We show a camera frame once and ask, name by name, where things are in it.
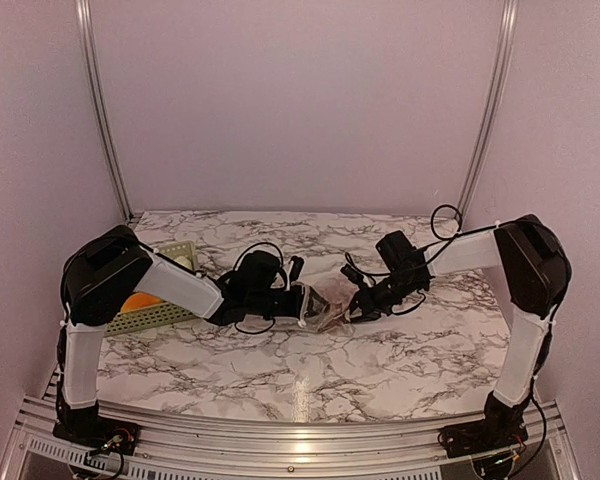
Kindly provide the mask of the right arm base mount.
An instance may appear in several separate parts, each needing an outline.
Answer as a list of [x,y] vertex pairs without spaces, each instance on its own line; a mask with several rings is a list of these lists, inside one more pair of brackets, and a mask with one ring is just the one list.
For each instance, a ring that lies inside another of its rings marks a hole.
[[528,440],[528,432],[524,423],[497,429],[489,428],[485,420],[477,420],[445,426],[437,440],[449,458],[458,458],[521,445]]

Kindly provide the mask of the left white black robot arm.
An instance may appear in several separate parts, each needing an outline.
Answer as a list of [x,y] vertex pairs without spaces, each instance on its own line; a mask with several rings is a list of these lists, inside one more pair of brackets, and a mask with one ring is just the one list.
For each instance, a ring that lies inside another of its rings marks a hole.
[[96,394],[100,348],[107,325],[133,294],[157,297],[217,326],[256,316],[269,324],[293,319],[307,328],[319,325],[331,306],[299,281],[303,266],[302,258],[293,257],[286,269],[280,254],[256,246],[213,279],[142,243],[125,225],[88,242],[66,261],[61,278],[59,423],[86,445],[105,438]]

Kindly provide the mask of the green plastic basket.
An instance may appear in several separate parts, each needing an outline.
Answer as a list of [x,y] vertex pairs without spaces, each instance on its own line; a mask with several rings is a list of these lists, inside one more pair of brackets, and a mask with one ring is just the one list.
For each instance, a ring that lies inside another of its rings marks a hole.
[[[193,263],[192,270],[196,270],[199,267],[196,246],[193,241],[172,242],[158,247],[157,250],[174,261],[178,256],[187,256]],[[194,315],[190,311],[162,300],[158,305],[131,313],[121,314],[119,312],[108,324],[105,336],[111,337],[149,328],[157,328],[193,318]]]

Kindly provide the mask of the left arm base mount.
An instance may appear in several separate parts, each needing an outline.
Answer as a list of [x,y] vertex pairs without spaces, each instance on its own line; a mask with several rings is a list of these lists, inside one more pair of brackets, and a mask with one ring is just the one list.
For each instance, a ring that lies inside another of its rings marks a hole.
[[100,416],[75,422],[57,421],[53,428],[54,437],[89,447],[93,455],[105,452],[132,455],[139,432],[136,423]]

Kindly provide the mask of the fake bok choy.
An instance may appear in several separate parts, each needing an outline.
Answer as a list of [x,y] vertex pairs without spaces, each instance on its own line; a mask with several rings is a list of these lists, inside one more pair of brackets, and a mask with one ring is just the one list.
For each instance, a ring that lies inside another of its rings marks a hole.
[[189,270],[193,269],[193,263],[187,256],[184,256],[184,255],[178,256],[175,258],[175,262],[177,264],[179,264],[180,266],[185,267]]

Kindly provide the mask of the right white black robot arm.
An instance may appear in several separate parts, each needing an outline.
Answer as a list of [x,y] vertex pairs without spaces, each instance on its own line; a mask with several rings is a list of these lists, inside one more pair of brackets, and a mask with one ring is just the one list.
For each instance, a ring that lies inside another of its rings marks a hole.
[[348,259],[342,274],[358,290],[348,306],[354,323],[395,314],[414,293],[425,293],[432,279],[466,271],[499,268],[513,305],[514,319],[501,374],[484,407],[475,438],[495,448],[514,431],[513,416],[531,400],[552,339],[552,324],[572,277],[566,253],[554,232],[534,214],[450,237],[417,248],[402,231],[376,245],[387,270],[365,273]]

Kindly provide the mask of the clear zip top bag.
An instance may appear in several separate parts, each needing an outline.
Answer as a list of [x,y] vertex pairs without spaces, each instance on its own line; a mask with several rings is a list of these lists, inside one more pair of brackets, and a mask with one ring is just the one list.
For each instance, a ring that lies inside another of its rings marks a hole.
[[341,273],[329,274],[314,283],[302,283],[304,297],[297,326],[313,334],[351,336],[349,304],[357,287]]

